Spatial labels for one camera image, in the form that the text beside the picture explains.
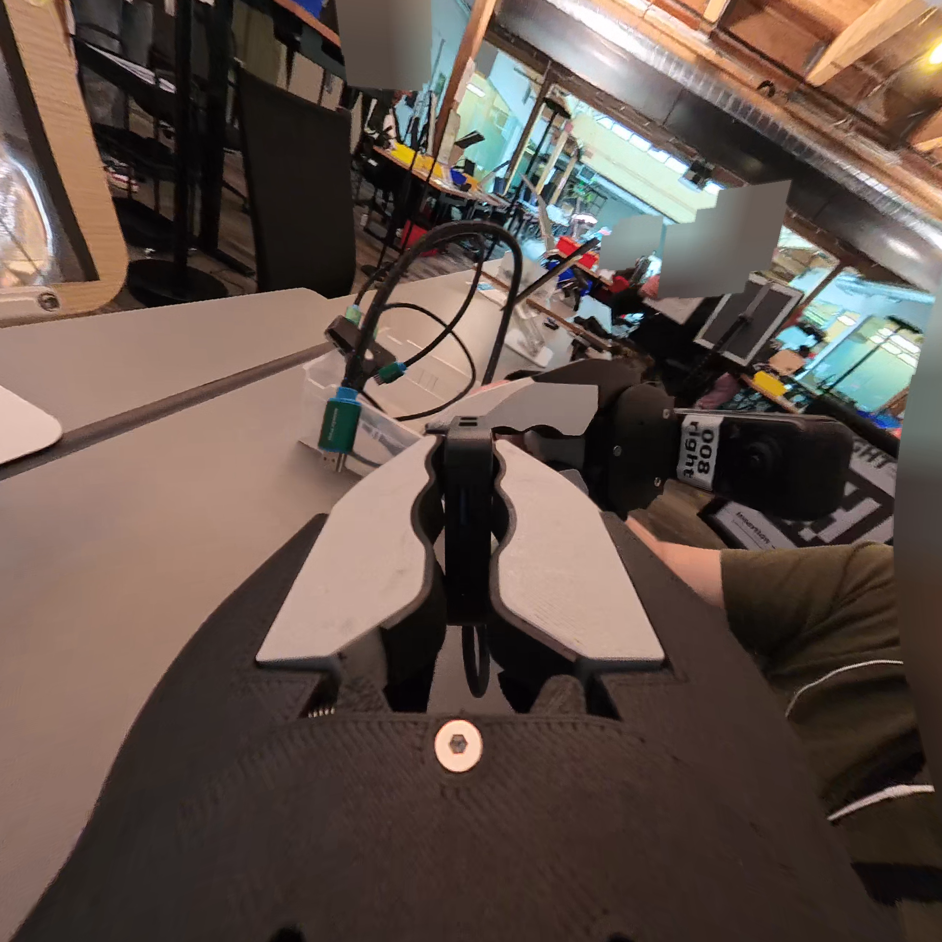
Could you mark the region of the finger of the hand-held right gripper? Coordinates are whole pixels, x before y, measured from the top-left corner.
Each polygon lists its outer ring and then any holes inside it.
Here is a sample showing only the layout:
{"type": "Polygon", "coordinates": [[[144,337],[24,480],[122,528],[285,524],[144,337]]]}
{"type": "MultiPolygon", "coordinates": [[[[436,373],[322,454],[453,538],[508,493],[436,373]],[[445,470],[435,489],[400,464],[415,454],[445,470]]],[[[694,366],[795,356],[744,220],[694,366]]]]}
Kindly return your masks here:
{"type": "Polygon", "coordinates": [[[529,430],[515,435],[515,508],[569,509],[588,505],[587,485],[573,467],[581,445],[575,441],[546,439],[529,430]]]}
{"type": "Polygon", "coordinates": [[[444,434],[454,419],[494,433],[548,429],[581,436],[599,410],[595,383],[501,382],[477,389],[432,417],[426,433],[444,434]]]}

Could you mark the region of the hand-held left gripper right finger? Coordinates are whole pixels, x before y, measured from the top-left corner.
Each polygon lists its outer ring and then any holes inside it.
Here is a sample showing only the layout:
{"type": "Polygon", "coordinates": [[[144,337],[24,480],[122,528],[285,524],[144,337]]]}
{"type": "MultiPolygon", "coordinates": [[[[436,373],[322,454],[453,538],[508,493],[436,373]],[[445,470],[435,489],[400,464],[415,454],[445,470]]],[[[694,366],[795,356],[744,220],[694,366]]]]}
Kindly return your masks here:
{"type": "Polygon", "coordinates": [[[620,689],[668,683],[668,654],[610,520],[568,477],[495,444],[489,652],[514,713],[623,713],[620,689]]]}

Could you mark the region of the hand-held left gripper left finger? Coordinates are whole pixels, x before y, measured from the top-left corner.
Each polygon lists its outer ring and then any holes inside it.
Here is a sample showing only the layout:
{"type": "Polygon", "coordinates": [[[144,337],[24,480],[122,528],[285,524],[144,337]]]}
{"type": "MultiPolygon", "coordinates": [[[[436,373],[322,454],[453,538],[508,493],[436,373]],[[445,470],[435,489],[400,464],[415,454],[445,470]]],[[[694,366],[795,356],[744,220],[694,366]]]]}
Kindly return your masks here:
{"type": "Polygon", "coordinates": [[[394,712],[425,713],[445,642],[444,529],[426,435],[331,510],[255,655],[258,667],[366,682],[394,712]]]}

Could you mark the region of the black HDMI adapter hub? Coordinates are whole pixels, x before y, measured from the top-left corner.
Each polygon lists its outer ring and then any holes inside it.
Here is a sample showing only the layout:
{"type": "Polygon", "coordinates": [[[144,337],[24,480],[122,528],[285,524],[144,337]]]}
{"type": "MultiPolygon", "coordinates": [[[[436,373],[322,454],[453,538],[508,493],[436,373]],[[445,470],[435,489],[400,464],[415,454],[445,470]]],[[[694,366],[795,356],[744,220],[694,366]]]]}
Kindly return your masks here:
{"type": "Polygon", "coordinates": [[[460,628],[465,680],[481,699],[490,679],[487,629],[495,474],[494,439],[477,418],[451,420],[439,478],[445,512],[445,597],[448,623],[460,628]]]}

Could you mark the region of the clear plastic bin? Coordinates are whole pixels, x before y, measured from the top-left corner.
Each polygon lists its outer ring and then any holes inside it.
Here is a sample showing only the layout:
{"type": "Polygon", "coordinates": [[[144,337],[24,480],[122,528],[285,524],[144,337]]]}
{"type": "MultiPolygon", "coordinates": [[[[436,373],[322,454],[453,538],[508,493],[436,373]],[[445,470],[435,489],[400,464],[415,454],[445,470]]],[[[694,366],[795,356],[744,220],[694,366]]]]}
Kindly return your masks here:
{"type": "MultiPolygon", "coordinates": [[[[298,440],[319,451],[322,422],[328,400],[337,391],[344,361],[340,353],[327,352],[302,367],[298,440]]],[[[466,381],[465,374],[436,356],[408,368],[395,383],[369,383],[360,396],[361,412],[347,467],[364,476],[405,451],[439,415],[466,381]]]]}

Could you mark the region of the black monitor on stand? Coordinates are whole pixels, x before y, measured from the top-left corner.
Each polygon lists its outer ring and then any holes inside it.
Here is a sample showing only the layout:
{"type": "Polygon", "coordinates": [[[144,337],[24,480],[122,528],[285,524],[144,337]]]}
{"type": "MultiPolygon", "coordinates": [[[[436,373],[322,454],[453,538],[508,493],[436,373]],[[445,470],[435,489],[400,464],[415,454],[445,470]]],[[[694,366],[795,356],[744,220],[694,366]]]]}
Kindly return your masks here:
{"type": "Polygon", "coordinates": [[[751,274],[741,292],[724,295],[693,343],[736,366],[748,366],[802,298],[799,289],[751,274]]]}

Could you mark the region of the black and white marker board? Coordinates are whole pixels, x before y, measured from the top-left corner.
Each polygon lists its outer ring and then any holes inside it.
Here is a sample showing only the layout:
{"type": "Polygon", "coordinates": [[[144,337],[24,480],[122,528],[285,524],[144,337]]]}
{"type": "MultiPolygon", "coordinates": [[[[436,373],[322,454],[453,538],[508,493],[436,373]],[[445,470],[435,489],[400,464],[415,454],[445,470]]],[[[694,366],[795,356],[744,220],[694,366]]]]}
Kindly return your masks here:
{"type": "Polygon", "coordinates": [[[811,522],[786,521],[717,498],[700,510],[698,517],[728,548],[810,548],[860,543],[890,546],[897,468],[894,457],[854,435],[844,495],[833,513],[811,522]]]}

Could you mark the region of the black mesh chair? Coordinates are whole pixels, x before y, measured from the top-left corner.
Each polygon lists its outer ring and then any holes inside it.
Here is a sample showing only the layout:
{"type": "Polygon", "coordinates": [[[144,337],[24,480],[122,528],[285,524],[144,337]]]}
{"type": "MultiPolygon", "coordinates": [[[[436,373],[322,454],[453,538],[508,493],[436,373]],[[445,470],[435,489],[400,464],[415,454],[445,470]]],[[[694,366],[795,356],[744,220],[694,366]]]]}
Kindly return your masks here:
{"type": "Polygon", "coordinates": [[[334,299],[355,279],[350,114],[239,68],[236,104],[256,285],[334,299]]]}

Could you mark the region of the black rolling cart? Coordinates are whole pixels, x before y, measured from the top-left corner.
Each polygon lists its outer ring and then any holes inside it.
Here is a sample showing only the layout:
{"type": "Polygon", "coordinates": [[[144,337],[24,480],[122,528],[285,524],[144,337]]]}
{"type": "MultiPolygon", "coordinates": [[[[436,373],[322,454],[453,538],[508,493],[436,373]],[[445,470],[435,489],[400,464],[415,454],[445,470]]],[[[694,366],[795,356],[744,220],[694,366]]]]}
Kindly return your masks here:
{"type": "Polygon", "coordinates": [[[218,248],[225,186],[233,2],[72,2],[79,84],[125,242],[147,256],[126,287],[142,304],[211,300],[227,291],[189,267],[191,250],[253,272],[218,248]]]}

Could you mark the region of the wooden document stand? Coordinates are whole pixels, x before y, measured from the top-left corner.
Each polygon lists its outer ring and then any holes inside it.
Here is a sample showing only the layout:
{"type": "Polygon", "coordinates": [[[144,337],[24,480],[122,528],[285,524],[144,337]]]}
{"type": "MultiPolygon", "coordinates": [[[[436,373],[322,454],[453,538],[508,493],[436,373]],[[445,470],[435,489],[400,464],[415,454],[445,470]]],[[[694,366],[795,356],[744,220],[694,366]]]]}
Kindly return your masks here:
{"type": "Polygon", "coordinates": [[[2,465],[86,424],[66,380],[103,355],[95,314],[128,257],[63,2],[2,2],[2,465]]]}

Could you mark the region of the silver ventilation duct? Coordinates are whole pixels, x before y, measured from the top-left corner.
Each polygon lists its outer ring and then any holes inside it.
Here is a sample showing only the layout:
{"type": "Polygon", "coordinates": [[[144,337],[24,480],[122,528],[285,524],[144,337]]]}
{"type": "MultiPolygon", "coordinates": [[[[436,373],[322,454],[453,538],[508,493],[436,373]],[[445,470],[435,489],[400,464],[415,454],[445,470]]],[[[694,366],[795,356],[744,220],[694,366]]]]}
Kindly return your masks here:
{"type": "Polygon", "coordinates": [[[901,223],[932,249],[940,250],[940,218],[916,206],[903,197],[897,186],[867,170],[859,155],[851,153],[846,157],[816,129],[796,126],[776,117],[759,104],[753,88],[737,90],[732,79],[710,63],[701,65],[698,58],[689,60],[662,42],[609,17],[603,16],[602,23],[602,27],[595,27],[595,32],[603,40],[774,141],[795,158],[863,199],[881,215],[901,223]]]}

